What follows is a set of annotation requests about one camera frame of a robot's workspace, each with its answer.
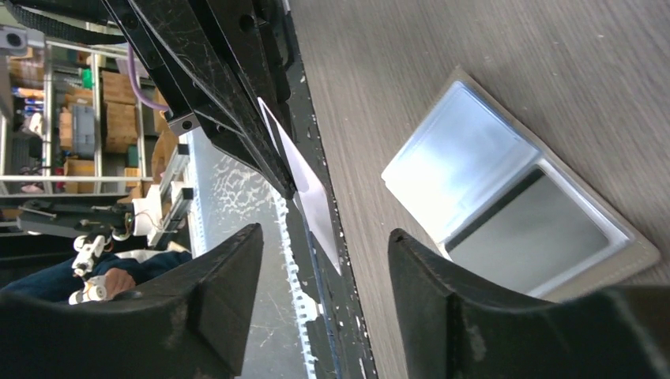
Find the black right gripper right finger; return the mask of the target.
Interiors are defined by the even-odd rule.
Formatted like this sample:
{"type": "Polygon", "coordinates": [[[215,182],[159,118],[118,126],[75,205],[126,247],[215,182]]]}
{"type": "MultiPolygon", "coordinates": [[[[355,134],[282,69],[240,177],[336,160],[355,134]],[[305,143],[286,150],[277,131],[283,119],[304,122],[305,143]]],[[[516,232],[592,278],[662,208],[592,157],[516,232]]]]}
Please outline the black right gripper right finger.
{"type": "Polygon", "coordinates": [[[411,378],[666,378],[669,289],[553,303],[494,284],[402,229],[388,261],[411,378]]]}

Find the white magnetic stripe card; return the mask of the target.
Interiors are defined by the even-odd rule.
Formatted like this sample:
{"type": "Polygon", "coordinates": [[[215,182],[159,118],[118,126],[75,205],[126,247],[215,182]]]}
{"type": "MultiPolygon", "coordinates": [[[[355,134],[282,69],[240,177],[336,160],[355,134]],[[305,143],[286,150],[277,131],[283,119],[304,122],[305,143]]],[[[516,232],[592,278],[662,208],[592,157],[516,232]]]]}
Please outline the white magnetic stripe card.
{"type": "Polygon", "coordinates": [[[281,141],[297,189],[299,208],[303,219],[307,222],[308,230],[324,250],[337,274],[341,275],[341,264],[325,187],[294,142],[286,134],[284,127],[269,109],[264,99],[259,96],[257,102],[267,130],[272,132],[274,126],[277,129],[279,137],[271,137],[271,140],[276,150],[279,150],[278,141],[281,141]]]}

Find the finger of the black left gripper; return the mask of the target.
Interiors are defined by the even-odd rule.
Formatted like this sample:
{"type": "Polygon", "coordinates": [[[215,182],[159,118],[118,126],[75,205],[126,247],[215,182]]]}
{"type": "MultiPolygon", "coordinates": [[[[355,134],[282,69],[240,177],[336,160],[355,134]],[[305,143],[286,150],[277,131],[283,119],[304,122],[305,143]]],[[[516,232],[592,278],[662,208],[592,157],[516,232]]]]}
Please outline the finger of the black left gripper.
{"type": "Polygon", "coordinates": [[[290,88],[273,1],[108,1],[167,101],[176,134],[201,129],[222,152],[259,172],[284,198],[296,183],[280,134],[290,88]]]}

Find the taupe leather card holder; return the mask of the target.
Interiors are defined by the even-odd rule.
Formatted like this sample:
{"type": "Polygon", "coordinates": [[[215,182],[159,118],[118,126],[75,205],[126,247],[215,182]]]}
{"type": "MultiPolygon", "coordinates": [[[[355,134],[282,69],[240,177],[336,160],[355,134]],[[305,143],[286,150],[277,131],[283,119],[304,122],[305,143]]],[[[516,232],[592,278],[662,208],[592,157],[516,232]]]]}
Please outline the taupe leather card holder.
{"type": "Polygon", "coordinates": [[[661,259],[463,69],[382,179],[447,260],[534,298],[577,298],[661,259]]]}

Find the person in blue shirt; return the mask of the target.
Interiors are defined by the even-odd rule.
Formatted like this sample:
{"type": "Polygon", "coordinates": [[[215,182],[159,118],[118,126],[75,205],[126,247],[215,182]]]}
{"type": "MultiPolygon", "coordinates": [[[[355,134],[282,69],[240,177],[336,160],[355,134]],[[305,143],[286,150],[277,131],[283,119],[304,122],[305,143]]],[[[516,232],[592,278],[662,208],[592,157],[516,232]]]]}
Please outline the person in blue shirt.
{"type": "MultiPolygon", "coordinates": [[[[192,254],[179,250],[131,250],[106,253],[92,271],[103,276],[107,295],[112,297],[145,283],[165,272],[192,260],[192,254]]],[[[68,302],[72,293],[83,288],[84,282],[73,275],[73,259],[42,269],[13,281],[1,289],[48,302],[68,302]]]]}

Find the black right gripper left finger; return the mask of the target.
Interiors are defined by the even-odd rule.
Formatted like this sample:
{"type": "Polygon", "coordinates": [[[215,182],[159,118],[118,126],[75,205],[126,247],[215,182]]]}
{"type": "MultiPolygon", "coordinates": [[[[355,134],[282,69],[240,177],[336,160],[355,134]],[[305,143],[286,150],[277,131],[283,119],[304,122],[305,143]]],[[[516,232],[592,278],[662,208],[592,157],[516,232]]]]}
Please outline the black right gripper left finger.
{"type": "Polygon", "coordinates": [[[1,297],[4,378],[234,378],[262,266],[252,223],[107,302],[1,297]]]}

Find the background storage shelves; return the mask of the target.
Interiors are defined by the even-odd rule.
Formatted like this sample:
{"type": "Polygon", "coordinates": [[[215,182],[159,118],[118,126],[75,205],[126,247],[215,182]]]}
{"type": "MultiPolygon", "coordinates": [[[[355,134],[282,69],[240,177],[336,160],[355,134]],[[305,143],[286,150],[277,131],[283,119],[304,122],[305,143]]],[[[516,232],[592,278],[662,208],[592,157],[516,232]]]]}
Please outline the background storage shelves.
{"type": "Polygon", "coordinates": [[[1,195],[144,197],[158,114],[120,48],[1,27],[1,195]]]}

